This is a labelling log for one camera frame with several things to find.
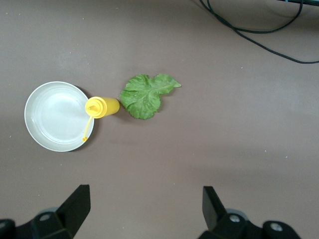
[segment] screw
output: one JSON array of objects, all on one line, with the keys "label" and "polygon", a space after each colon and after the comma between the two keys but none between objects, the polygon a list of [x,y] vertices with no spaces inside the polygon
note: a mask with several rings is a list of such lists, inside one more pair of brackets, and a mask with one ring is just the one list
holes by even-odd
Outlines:
[{"label": "screw", "polygon": [[43,216],[40,217],[39,220],[42,221],[42,222],[46,221],[46,220],[48,220],[50,218],[50,216],[51,216],[50,214],[44,214]]},{"label": "screw", "polygon": [[236,216],[236,215],[231,215],[231,216],[229,217],[229,219],[230,219],[232,222],[234,222],[234,223],[240,222],[239,217]]},{"label": "screw", "polygon": [[5,227],[5,222],[0,223],[0,229]]},{"label": "screw", "polygon": [[271,223],[270,227],[271,227],[272,230],[275,230],[277,232],[282,232],[283,231],[283,228],[278,223]]}]

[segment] plate rim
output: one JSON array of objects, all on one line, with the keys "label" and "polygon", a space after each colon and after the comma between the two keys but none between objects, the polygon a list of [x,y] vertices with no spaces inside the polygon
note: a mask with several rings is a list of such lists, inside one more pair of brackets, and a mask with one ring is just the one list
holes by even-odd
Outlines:
[{"label": "plate rim", "polygon": [[[26,101],[26,103],[25,103],[25,106],[24,106],[24,123],[25,123],[25,126],[26,126],[26,128],[27,128],[29,134],[31,135],[31,137],[32,137],[39,145],[41,145],[42,147],[44,147],[44,148],[46,148],[46,149],[48,149],[48,150],[51,150],[51,151],[55,151],[55,152],[70,152],[70,151],[73,151],[73,150],[75,150],[75,149],[81,147],[85,142],[83,142],[82,144],[80,144],[80,145],[77,146],[77,147],[73,147],[72,149],[68,149],[68,150],[57,150],[57,149],[49,148],[49,147],[43,145],[41,142],[39,142],[39,141],[33,136],[33,134],[30,132],[30,129],[29,129],[29,127],[28,127],[27,120],[26,120],[26,108],[27,108],[27,106],[28,106],[28,103],[29,103],[30,98],[31,98],[31,97],[35,94],[35,92],[38,91],[40,88],[42,88],[42,87],[44,87],[44,86],[46,86],[46,85],[49,85],[49,84],[53,84],[53,83],[55,83],[55,84],[58,83],[58,84],[62,84],[62,85],[68,85],[68,86],[70,86],[70,87],[72,87],[72,88],[75,88],[76,90],[78,90],[78,91],[86,98],[86,100],[89,99],[89,98],[86,96],[86,94],[85,94],[81,89],[79,89],[79,88],[76,87],[75,85],[72,85],[72,84],[70,84],[70,83],[68,83],[68,82],[63,82],[63,81],[50,81],[50,82],[44,83],[44,84],[38,86],[37,88],[35,88],[35,89],[32,91],[32,93],[29,95],[29,97],[28,97],[28,99],[27,99],[27,101]],[[87,135],[91,135],[91,133],[92,133],[92,131],[93,131],[93,128],[94,128],[94,118],[92,118],[91,124],[92,124],[92,130],[91,130],[90,132],[88,131]]]}]

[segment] brown surface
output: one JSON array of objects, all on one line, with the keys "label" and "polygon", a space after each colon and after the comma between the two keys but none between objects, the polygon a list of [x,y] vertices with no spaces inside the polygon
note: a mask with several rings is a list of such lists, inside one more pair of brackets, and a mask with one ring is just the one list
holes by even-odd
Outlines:
[{"label": "brown surface", "polygon": [[[298,5],[214,1],[237,26],[272,29]],[[318,60],[319,8],[271,35],[273,49]],[[280,220],[318,237],[319,65],[285,60],[240,38],[197,1],[0,1],[0,218],[20,225],[91,186],[77,239],[195,239],[202,186],[261,226]],[[154,118],[120,109],[74,152],[38,145],[24,125],[30,93],[65,81],[117,97],[136,74],[182,84]]]}]

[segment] black cable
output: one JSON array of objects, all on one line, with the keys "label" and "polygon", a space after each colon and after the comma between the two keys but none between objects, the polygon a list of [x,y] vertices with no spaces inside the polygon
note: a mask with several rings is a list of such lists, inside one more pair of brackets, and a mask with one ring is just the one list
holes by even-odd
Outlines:
[{"label": "black cable", "polygon": [[300,7],[299,7],[299,11],[298,13],[296,14],[296,16],[290,21],[288,22],[287,24],[285,24],[284,26],[282,27],[279,27],[275,30],[272,30],[272,31],[250,31],[250,30],[247,30],[247,29],[241,29],[241,28],[237,28],[237,27],[234,27],[232,24],[230,24],[228,21],[226,21],[224,18],[222,18],[221,16],[219,16],[218,14],[216,14],[214,12],[214,10],[212,9],[211,5],[210,5],[210,2],[209,0],[207,0],[207,5],[204,4],[204,2],[202,0],[199,0],[201,2],[201,4],[205,7],[206,10],[208,10],[211,14],[213,14],[217,20],[219,20],[222,24],[224,24],[225,26],[228,26],[229,28],[231,28],[234,32],[236,32],[238,35],[240,35],[241,37],[245,38],[246,40],[256,44],[257,46],[260,46],[261,48],[275,54],[275,55],[278,55],[278,56],[281,56],[283,58],[286,58],[288,60],[291,60],[291,61],[294,61],[294,62],[297,62],[297,63],[300,63],[300,64],[315,64],[315,63],[319,63],[319,61],[300,61],[300,60],[297,60],[293,57],[290,57],[290,56],[287,56],[287,55],[284,55],[282,53],[279,53],[277,51],[274,51],[262,44],[260,44],[259,42],[249,38],[248,36],[245,36],[244,34],[242,34],[240,31],[244,31],[244,32],[249,32],[249,33],[256,33],[256,34],[265,34],[265,33],[271,33],[271,32],[275,32],[275,31],[278,31],[280,29],[283,29],[284,27],[288,26],[289,24],[291,24],[294,20],[296,20],[296,18],[300,15],[302,9],[303,9],[303,3],[304,3],[304,0],[301,0],[300,1]]}]

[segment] white plate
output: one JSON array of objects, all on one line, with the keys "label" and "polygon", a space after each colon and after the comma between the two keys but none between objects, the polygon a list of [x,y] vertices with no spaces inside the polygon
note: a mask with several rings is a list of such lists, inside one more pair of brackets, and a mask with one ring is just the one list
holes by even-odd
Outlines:
[{"label": "white plate", "polygon": [[[41,146],[57,151],[72,151],[80,147],[89,120],[85,112],[88,98],[77,87],[65,82],[49,82],[36,88],[24,109],[25,125]],[[90,136],[91,120],[87,131]]]}]

